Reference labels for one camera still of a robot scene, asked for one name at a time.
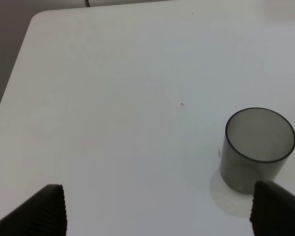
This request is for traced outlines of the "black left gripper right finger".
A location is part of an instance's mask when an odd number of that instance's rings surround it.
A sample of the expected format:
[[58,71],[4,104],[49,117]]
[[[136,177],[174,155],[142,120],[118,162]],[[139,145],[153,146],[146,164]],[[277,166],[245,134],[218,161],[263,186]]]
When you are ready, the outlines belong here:
[[255,236],[295,236],[295,195],[273,181],[257,181],[250,222]]

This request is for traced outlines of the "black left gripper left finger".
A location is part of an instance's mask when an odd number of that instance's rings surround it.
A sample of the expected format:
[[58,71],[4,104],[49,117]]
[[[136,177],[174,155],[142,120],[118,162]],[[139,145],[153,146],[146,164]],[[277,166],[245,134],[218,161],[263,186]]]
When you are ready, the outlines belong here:
[[0,220],[0,236],[65,236],[64,189],[48,184]]

